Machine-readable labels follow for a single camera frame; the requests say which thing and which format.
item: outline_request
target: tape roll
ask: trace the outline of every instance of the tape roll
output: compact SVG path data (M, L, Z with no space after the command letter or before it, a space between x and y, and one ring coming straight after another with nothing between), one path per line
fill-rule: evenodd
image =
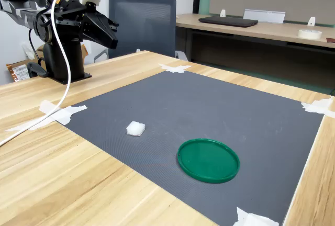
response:
M298 36L303 39L320 39L322 31L315 30L299 30Z

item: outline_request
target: gray chair backrest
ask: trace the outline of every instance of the gray chair backrest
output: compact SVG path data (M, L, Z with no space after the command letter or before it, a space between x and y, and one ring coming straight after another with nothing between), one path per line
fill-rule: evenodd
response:
M120 24L110 58L137 49L175 57L176 0L109 0L109 18Z

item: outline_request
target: wooden table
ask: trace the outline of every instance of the wooden table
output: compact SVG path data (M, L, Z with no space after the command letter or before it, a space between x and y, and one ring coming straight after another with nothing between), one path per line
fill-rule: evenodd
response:
M62 107L131 84L169 66L312 103L329 96L140 52L85 67L92 78L71 84ZM6 129L38 118L44 99L65 86L33 78L0 87L0 140ZM324 117L286 225L335 225L335 120ZM153 182L57 122L27 131L0 148L2 225L215 225Z
M319 47L335 48L335 43L327 43L326 38L335 38L335 28L307 26L300 24L272 24L260 22L255 26L242 28L234 26L213 25L199 22L200 18L209 17L209 15L183 14L178 15L176 26L188 29L221 32L234 35L256 37L263 39L273 39L300 44L309 44ZM303 39L298 36L301 29L310 29L322 31L322 37L318 40Z

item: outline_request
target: green plastic lid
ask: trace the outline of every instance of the green plastic lid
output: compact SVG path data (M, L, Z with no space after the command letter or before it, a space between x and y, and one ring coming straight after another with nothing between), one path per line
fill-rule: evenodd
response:
M206 183L232 180L240 168L239 158L231 148L208 139L182 144L178 150L178 162L187 175Z

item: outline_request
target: cardboard box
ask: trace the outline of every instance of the cardboard box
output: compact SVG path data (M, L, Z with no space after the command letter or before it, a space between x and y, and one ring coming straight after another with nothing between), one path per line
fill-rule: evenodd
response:
M37 50L38 57L43 57L43 46L40 46ZM83 62L85 60L85 57L88 55L87 49L85 45L82 45L82 56L83 56ZM20 62L16 62L13 64L7 64L7 68L13 78L13 80L16 81L23 81L29 78L27 64L28 62L35 62L37 63L38 59L35 56L34 60L23 60ZM44 70L46 69L46 64L44 61L41 61L41 66Z

